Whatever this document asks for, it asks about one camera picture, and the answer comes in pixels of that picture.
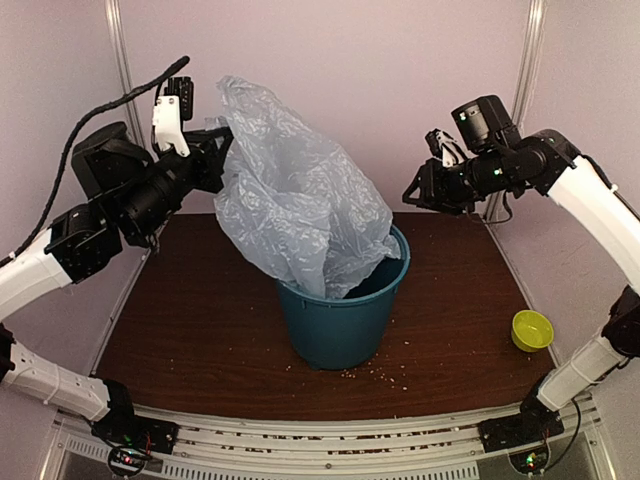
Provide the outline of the translucent grey plastic bag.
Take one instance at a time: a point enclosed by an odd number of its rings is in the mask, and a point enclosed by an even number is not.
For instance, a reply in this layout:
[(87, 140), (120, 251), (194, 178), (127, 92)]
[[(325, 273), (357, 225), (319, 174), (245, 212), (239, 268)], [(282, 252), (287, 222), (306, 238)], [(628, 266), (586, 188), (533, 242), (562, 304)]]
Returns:
[(400, 257), (390, 207), (340, 144), (265, 86), (225, 76), (217, 88), (217, 120), (234, 139), (215, 215), (247, 261), (306, 294), (340, 299)]

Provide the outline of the teal plastic trash bin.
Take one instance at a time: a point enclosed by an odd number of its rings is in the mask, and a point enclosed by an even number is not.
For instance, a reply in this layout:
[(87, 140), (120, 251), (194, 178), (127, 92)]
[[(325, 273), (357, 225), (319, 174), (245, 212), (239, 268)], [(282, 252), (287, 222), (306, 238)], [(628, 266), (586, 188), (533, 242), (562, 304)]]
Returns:
[(404, 234), (397, 226), (390, 233), (400, 257), (384, 259), (342, 299), (314, 297), (290, 284), (276, 283), (292, 348), (311, 369), (349, 369), (375, 355), (411, 261)]

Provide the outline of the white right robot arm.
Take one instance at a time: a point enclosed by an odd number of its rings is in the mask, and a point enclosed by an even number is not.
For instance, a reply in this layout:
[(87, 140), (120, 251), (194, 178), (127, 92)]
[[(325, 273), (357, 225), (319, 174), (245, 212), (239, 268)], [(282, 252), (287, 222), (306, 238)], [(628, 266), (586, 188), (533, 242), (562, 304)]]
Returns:
[(536, 191), (582, 227), (602, 265), (623, 287), (604, 324), (532, 389), (513, 419), (519, 440), (535, 440), (551, 413), (639, 356), (639, 216), (596, 162), (556, 130), (520, 138), (514, 128), (473, 135), (466, 155), (443, 130), (426, 135), (429, 158), (403, 194), (406, 204), (469, 215), (493, 193)]

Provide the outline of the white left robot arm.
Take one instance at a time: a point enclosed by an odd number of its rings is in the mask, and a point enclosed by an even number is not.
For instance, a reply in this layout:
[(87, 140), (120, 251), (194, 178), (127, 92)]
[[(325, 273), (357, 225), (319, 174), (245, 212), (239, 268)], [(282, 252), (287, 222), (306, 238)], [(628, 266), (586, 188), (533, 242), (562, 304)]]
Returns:
[[(158, 249), (161, 230), (191, 192), (219, 192), (230, 128), (188, 131), (184, 138), (183, 148), (150, 153), (116, 122), (77, 143), (71, 167), (86, 200), (2, 261), (2, 320), (43, 312), (44, 300), (99, 274), (126, 246)], [(47, 360), (7, 327), (1, 329), (1, 384), (105, 428), (123, 444), (143, 436), (126, 386)]]

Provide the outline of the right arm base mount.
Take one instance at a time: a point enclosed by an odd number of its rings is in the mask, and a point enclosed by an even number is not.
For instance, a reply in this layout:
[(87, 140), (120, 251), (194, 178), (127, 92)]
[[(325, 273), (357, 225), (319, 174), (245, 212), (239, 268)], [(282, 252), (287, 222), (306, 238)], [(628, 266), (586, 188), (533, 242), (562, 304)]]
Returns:
[(577, 415), (576, 426), (561, 453), (552, 453), (550, 439), (565, 432), (562, 416), (538, 405), (533, 397), (524, 401), (516, 414), (478, 424), (484, 452), (508, 451), (512, 468), (527, 478), (548, 474), (571, 451), (582, 427), (583, 415), (578, 401), (573, 398), (570, 403)]

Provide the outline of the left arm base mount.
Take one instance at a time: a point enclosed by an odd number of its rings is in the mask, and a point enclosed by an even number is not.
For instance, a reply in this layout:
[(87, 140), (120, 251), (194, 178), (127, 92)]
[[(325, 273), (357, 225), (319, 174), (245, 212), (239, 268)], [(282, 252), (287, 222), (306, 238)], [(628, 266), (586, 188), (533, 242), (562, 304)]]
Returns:
[(172, 421), (141, 416), (135, 413), (129, 390), (114, 380), (103, 380), (108, 399), (107, 413), (99, 420), (88, 420), (93, 436), (110, 447), (108, 462), (124, 472), (134, 468), (132, 475), (145, 466), (159, 465), (158, 454), (172, 454), (179, 433), (179, 425)]

